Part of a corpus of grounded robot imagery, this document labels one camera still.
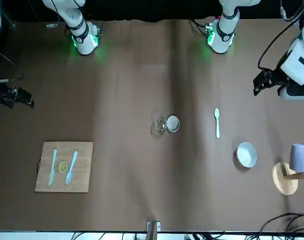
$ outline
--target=black cable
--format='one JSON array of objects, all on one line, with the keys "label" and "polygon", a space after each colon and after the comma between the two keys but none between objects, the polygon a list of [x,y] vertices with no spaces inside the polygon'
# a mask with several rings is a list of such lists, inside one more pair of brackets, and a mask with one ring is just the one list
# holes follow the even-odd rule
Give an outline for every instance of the black cable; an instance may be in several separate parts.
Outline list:
[{"label": "black cable", "polygon": [[[293,222],[293,219],[295,220],[295,219],[297,219],[298,217],[304,217],[304,213],[292,213],[292,212],[289,212],[289,213],[281,214],[281,215],[279,215],[279,216],[276,216],[276,217],[274,217],[274,218],[268,220],[268,221],[262,226],[262,228],[260,229],[260,232],[257,234],[256,239],[259,239],[259,236],[262,234],[264,228],[265,228],[270,222],[272,222],[272,221],[274,221],[274,220],[276,220],[276,219],[282,218],[282,217],[286,217],[286,216],[293,216],[292,219],[290,220],[290,222]],[[290,232],[290,233],[295,233],[295,232],[298,232],[298,231],[304,231],[304,228],[300,228],[300,229],[298,229],[298,230],[296,230],[296,231],[292,231],[292,232]],[[289,236],[289,237],[286,236],[286,237],[285,237],[285,240],[288,240],[288,239],[292,240],[293,237],[291,237],[291,236]]]},{"label": "black cable", "polygon": [[225,234],[225,232],[223,234],[221,234],[220,236],[216,236],[216,237],[212,237],[212,235],[208,232],[200,234],[205,240],[220,240],[218,239],[219,237],[223,236]]},{"label": "black cable", "polygon": [[199,32],[197,32],[197,31],[195,30],[194,26],[192,25],[191,20],[187,20],[187,21],[188,21],[188,23],[190,24],[190,27],[191,27],[191,29],[192,29],[192,32],[193,32],[194,36],[204,36],[202,33],[199,33]]},{"label": "black cable", "polygon": [[[59,24],[60,24],[60,16],[59,16],[59,14],[58,14],[56,5],[54,4],[53,0],[51,0],[51,1],[52,1],[52,4],[54,5],[54,8],[55,8],[55,10],[56,10],[56,13],[57,13],[57,16],[58,16],[58,23],[57,23],[57,25],[59,25]],[[30,5],[30,7],[31,7],[31,10],[32,10],[32,12],[33,12],[34,17],[36,18],[36,20],[37,20],[41,25],[43,25],[43,27],[45,27],[45,28],[47,28],[47,29],[50,28],[49,26],[50,26],[51,24],[44,24],[44,23],[40,20],[40,18],[38,17],[38,15],[37,15],[37,13],[36,13],[36,11],[35,11],[34,6],[33,6],[32,3],[31,3],[31,0],[28,0],[28,3],[29,3],[29,5]]]},{"label": "black cable", "polygon": [[37,15],[37,13],[36,13],[36,11],[35,11],[35,9],[34,9],[34,6],[33,6],[32,3],[31,3],[31,0],[28,0],[28,3],[29,3],[29,5],[30,5],[30,7],[31,7],[31,10],[32,10],[32,12],[33,12],[34,17],[36,18],[36,20],[37,20],[38,22],[40,22],[40,24],[43,25],[43,27],[47,28],[46,25],[45,25],[45,24],[40,20],[40,18],[38,17],[38,15]]},{"label": "black cable", "polygon": [[286,22],[290,22],[292,21],[293,19],[295,19],[296,17],[299,17],[299,14],[300,12],[303,11],[303,5],[301,5],[297,10],[296,12],[293,14],[293,16],[289,19],[285,19]]},{"label": "black cable", "polygon": [[58,14],[58,10],[57,10],[57,7],[56,7],[56,5],[55,5],[55,3],[54,3],[54,0],[51,0],[51,2],[52,2],[52,4],[54,5],[54,8],[55,8],[55,10],[56,10],[56,12],[57,12],[57,17],[58,17],[58,25],[60,24],[60,15]]},{"label": "black cable", "polygon": [[207,240],[206,236],[202,233],[200,233],[201,237],[204,239],[204,240]]},{"label": "black cable", "polygon": [[202,31],[202,29],[200,28],[200,24],[197,23],[195,20],[191,20],[192,23],[194,23],[197,27],[197,29],[200,31],[200,33],[205,37],[205,32]]},{"label": "black cable", "polygon": [[294,218],[292,218],[289,222],[288,222],[288,224],[287,224],[287,226],[286,226],[286,231],[288,231],[289,230],[289,227],[290,227],[290,225],[291,225],[291,223],[294,221],[294,220],[296,220],[296,219],[298,219],[298,218],[300,218],[301,216],[296,216],[296,217],[294,217]]},{"label": "black cable", "polygon": [[205,238],[202,236],[202,234],[199,234],[202,237],[202,240],[205,240]]},{"label": "black cable", "polygon": [[42,156],[40,156],[40,157],[38,158],[38,161],[37,161],[37,166],[36,166],[36,180],[37,180],[38,172],[40,171],[41,159],[42,159]]},{"label": "black cable", "polygon": [[200,27],[200,28],[205,28],[205,26],[204,26],[203,24],[198,23],[198,22],[195,21],[194,19],[191,19],[191,21],[192,21],[195,25],[197,25],[198,27]]},{"label": "black cable", "polygon": [[103,233],[103,235],[98,239],[98,240],[101,240],[103,238],[103,236],[105,235],[105,233]]},{"label": "black cable", "polygon": [[[280,236],[276,236],[278,239],[280,239],[280,240],[283,240]],[[273,236],[272,236],[272,238],[273,238]]]},{"label": "black cable", "polygon": [[74,238],[74,236],[75,236],[76,233],[77,233],[77,232],[75,232],[75,233],[73,234],[71,240],[77,239],[80,235],[83,235],[85,232],[81,232],[79,235],[77,235],[77,236]]},{"label": "black cable", "polygon": [[256,239],[260,239],[260,237],[259,237],[259,235],[257,233],[252,233],[250,235],[247,235],[244,240],[253,240],[255,238]]},{"label": "black cable", "polygon": [[[81,6],[76,2],[76,0],[73,0],[74,3],[77,5],[77,7],[80,9]],[[91,15],[90,13],[86,12],[85,14],[87,14],[88,16],[91,16],[92,18],[95,18],[95,16]]]},{"label": "black cable", "polygon": [[226,234],[226,232],[223,232],[221,235],[213,237],[213,239],[218,239],[219,237],[223,236],[224,234]]},{"label": "black cable", "polygon": [[68,26],[67,26],[67,24],[65,25],[65,29],[64,29],[64,36],[65,37],[70,37],[72,34],[71,34],[71,31],[69,31],[69,35],[67,35],[66,33],[67,33],[67,31],[69,31],[69,29],[68,29]]},{"label": "black cable", "polygon": [[292,231],[292,233],[296,233],[296,232],[299,232],[299,231],[304,231],[304,227],[303,228],[299,228],[299,229],[297,229],[295,231]]},{"label": "black cable", "polygon": [[193,236],[194,240],[200,240],[200,238],[198,237],[198,235],[196,233],[193,233],[192,236]]},{"label": "black cable", "polygon": [[18,66],[16,66],[16,64],[14,64],[8,57],[6,57],[4,54],[2,54],[0,52],[0,56],[2,56],[4,59],[6,59],[11,65],[13,65],[19,72],[20,72],[20,76],[16,79],[10,79],[9,81],[10,82],[13,82],[13,81],[20,81],[24,78],[24,74],[23,72],[20,70],[20,68]]},{"label": "black cable", "polygon": [[102,32],[103,32],[103,23],[104,23],[104,21],[102,21],[102,24],[101,24],[100,35],[102,35]]},{"label": "black cable", "polygon": [[272,46],[272,44],[286,31],[288,30],[291,26],[294,25],[294,23],[296,23],[297,21],[299,20],[299,17],[297,19],[295,19],[291,24],[289,24],[286,28],[284,28],[273,40],[272,42],[267,46],[267,48],[265,49],[265,51],[262,53],[258,63],[257,63],[257,67],[261,70],[269,70],[269,71],[272,71],[271,69],[269,68],[266,68],[266,67],[261,67],[260,66],[260,63],[262,61],[262,58],[264,57],[264,55],[266,54],[266,52],[269,50],[269,48]]}]

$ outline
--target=knife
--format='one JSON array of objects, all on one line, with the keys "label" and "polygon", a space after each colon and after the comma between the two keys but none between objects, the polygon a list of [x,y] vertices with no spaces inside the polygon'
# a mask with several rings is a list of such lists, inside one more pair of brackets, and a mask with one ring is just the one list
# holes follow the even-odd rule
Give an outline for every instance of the knife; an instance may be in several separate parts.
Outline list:
[{"label": "knife", "polygon": [[51,173],[50,173],[50,179],[48,180],[48,186],[52,185],[52,182],[54,179],[54,175],[55,175],[54,164],[55,164],[56,154],[57,154],[57,149],[54,148],[53,157],[52,157],[52,168],[51,168]]}]

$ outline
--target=green led light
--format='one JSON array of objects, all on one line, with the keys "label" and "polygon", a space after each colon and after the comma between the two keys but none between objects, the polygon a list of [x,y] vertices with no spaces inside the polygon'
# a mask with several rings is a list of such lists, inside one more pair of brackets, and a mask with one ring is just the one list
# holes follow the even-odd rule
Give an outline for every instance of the green led light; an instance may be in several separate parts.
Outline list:
[{"label": "green led light", "polygon": [[213,43],[213,41],[214,41],[214,38],[215,38],[215,33],[212,32],[212,33],[208,36],[207,44],[209,44],[210,46],[212,46],[212,43]]},{"label": "green led light", "polygon": [[94,55],[96,57],[97,62],[104,63],[104,61],[106,60],[106,49],[99,47],[94,52]]},{"label": "green led light", "polygon": [[214,27],[208,23],[204,25],[205,27],[205,36],[208,38],[214,33]]},{"label": "green led light", "polygon": [[92,40],[93,45],[97,46],[98,45],[98,37],[90,35],[90,38]]},{"label": "green led light", "polygon": [[210,61],[210,59],[211,59],[211,53],[212,53],[211,49],[208,46],[206,46],[204,44],[204,42],[202,42],[202,44],[200,45],[200,47],[201,47],[201,51],[200,52],[202,54],[203,60]]},{"label": "green led light", "polygon": [[73,40],[73,42],[74,42],[74,46],[77,48],[77,46],[76,46],[76,42],[75,42],[75,40],[74,40],[73,36],[72,36],[72,40]]},{"label": "green led light", "polygon": [[231,37],[230,46],[232,45],[233,38],[234,38],[234,34],[233,34],[232,37]]}]

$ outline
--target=black background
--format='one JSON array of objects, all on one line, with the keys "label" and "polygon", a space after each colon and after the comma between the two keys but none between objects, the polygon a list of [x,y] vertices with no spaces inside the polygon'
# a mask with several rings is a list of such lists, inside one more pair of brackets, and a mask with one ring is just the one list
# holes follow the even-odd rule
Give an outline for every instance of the black background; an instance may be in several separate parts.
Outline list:
[{"label": "black background", "polygon": [[[46,8],[42,0],[30,1],[42,21],[57,20],[54,11]],[[282,2],[288,17],[302,4],[302,0],[282,0]],[[242,19],[278,19],[280,18],[279,6],[280,0],[261,0],[256,6],[241,7],[240,17]],[[4,0],[3,7],[17,21],[37,21],[27,0]],[[222,7],[218,0],[87,0],[85,6],[82,7],[82,12],[94,15],[94,20],[138,19],[156,22],[163,19],[203,19],[208,16],[219,16]]]}]

